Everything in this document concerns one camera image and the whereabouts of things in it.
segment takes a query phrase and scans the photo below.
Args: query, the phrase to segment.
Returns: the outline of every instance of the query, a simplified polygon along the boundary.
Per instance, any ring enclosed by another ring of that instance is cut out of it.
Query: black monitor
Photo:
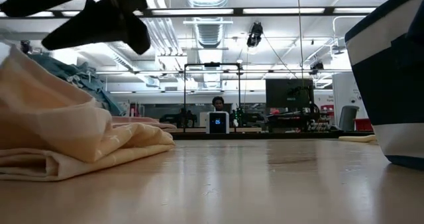
[[[313,81],[310,79],[267,79],[268,108],[304,108],[313,103]]]

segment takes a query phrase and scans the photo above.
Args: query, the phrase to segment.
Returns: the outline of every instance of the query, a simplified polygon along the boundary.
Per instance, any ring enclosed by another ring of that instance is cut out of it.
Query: display screen
[[[209,114],[209,130],[210,133],[226,133],[227,132],[227,114],[226,113],[210,113]]]
[[[309,79],[267,79],[266,106],[303,108],[313,102],[313,82]]]

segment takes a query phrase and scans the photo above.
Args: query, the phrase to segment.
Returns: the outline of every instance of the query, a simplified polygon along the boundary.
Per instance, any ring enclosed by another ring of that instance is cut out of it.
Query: man
[[[224,99],[222,97],[214,97],[212,105],[215,107],[215,111],[224,111]]]

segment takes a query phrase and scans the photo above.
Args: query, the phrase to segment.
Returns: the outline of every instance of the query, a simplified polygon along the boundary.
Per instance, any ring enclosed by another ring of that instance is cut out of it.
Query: folded fabric
[[[92,96],[12,47],[0,67],[0,179],[63,180],[174,147],[158,127],[112,123]]]
[[[129,125],[131,123],[143,123],[145,125],[151,125],[153,127],[159,127],[161,129],[177,129],[175,125],[168,123],[159,123],[157,119],[150,117],[112,117],[113,127],[120,127],[123,125]]]

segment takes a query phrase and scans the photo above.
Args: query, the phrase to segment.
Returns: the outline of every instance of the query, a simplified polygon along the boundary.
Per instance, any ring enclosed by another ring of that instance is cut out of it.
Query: fluorescent light
[[[334,13],[371,13],[376,10],[375,7],[369,8],[336,8]]]
[[[63,11],[62,14],[66,17],[74,17],[79,14],[81,11]]]
[[[194,93],[222,93],[223,90],[201,90],[201,91],[194,91]]]
[[[43,11],[43,12],[30,15],[29,17],[54,17],[54,15],[53,15],[53,12]]]
[[[234,9],[155,9],[153,15],[230,15]]]
[[[274,70],[274,72],[290,74],[290,73],[302,73],[302,70]],[[311,70],[303,70],[303,73],[306,73],[306,72],[311,72]]]
[[[325,8],[271,8],[271,9],[243,9],[244,14],[297,14],[324,13]]]
[[[171,70],[171,71],[139,71],[137,74],[143,74],[147,76],[161,76],[162,74],[178,74],[179,72],[177,70]]]
[[[183,21],[183,25],[232,25],[232,21]]]
[[[222,70],[200,70],[200,71],[185,71],[187,74],[216,74],[224,73]]]
[[[135,93],[140,94],[140,93],[162,93],[162,91],[136,91]]]
[[[129,71],[114,71],[114,72],[96,72],[97,75],[121,75],[121,74],[130,74]]]
[[[132,91],[110,91],[111,94],[129,94],[132,93]]]
[[[238,70],[229,70],[228,73],[238,73]],[[240,70],[240,73],[262,74],[267,73],[269,70]]]

